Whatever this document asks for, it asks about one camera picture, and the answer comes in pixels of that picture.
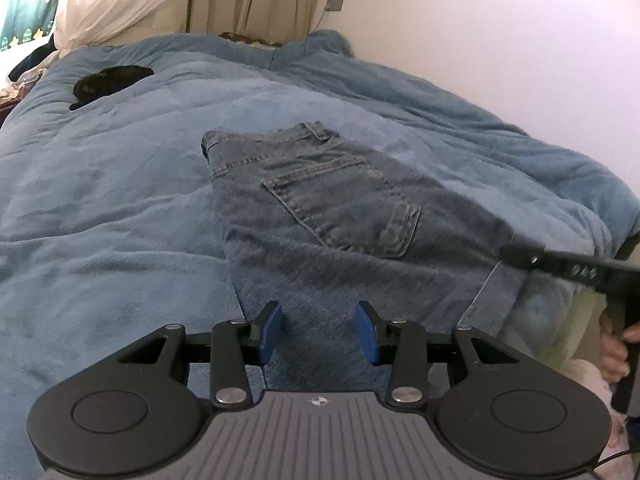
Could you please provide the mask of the person's right hand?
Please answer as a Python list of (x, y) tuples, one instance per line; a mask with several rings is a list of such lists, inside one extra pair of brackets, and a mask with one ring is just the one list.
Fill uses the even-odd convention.
[(600, 370), (609, 384), (617, 384), (630, 373), (628, 363), (628, 346), (639, 342), (639, 324), (627, 328), (622, 336), (615, 336), (613, 323), (603, 311), (599, 318), (600, 325)]

